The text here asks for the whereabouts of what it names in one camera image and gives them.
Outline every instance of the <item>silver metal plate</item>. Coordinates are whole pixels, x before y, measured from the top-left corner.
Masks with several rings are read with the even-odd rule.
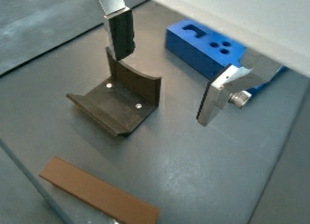
[[[126,7],[124,0],[97,0],[99,6],[103,8],[106,15],[117,12]]]

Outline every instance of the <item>screw hole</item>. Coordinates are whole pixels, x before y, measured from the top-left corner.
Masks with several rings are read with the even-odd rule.
[[[224,41],[224,42],[222,42],[222,45],[224,45],[224,46],[232,46],[232,43],[228,42],[228,41]]]
[[[198,26],[196,26],[194,24],[190,24],[188,26],[184,27],[184,30],[190,30],[193,32],[196,32],[196,37],[197,38],[202,38],[205,35],[208,35],[200,28]]]
[[[218,43],[210,43],[210,46],[216,48],[218,47]]]
[[[221,49],[220,51],[222,54],[229,54],[229,50],[228,49]]]

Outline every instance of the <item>brown wooden block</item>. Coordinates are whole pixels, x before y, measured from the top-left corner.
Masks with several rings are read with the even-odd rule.
[[[160,210],[156,207],[59,157],[51,159],[39,176],[122,223],[157,223]]]

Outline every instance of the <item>gray table surface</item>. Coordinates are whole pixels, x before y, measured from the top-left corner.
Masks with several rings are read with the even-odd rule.
[[[310,223],[310,90],[252,224]]]
[[[0,140],[0,222],[63,223],[2,146]]]
[[[0,0],[0,14],[0,75],[103,22],[95,0]]]
[[[54,155],[160,207],[160,224],[250,220],[309,81],[284,73],[244,110],[228,106],[204,128],[208,80],[164,48],[165,28],[182,18],[154,3],[136,10],[126,62],[162,76],[162,102],[129,138],[108,134],[66,98],[110,76],[103,28],[0,80],[0,138],[69,223],[110,218],[38,177]]]

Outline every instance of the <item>blue block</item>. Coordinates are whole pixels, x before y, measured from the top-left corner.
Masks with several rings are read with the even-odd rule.
[[[241,43],[192,19],[168,27],[166,48],[210,80],[230,64],[241,67],[240,59],[246,50]],[[256,95],[267,85],[258,85],[248,91]]]

